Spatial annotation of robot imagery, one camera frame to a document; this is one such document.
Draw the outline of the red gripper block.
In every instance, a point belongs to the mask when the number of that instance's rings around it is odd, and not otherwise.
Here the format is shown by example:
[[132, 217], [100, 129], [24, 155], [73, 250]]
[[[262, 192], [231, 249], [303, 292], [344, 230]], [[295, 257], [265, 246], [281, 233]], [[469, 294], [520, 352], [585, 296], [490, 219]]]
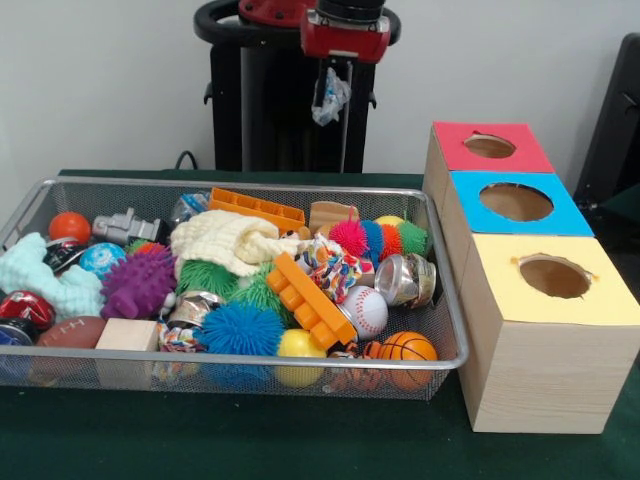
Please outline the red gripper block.
[[317, 100], [326, 94], [329, 57], [346, 57], [345, 82], [353, 90], [355, 62], [377, 64], [391, 42], [391, 20], [382, 15], [370, 24], [349, 24], [308, 10], [300, 21], [301, 47], [306, 56], [320, 58]]

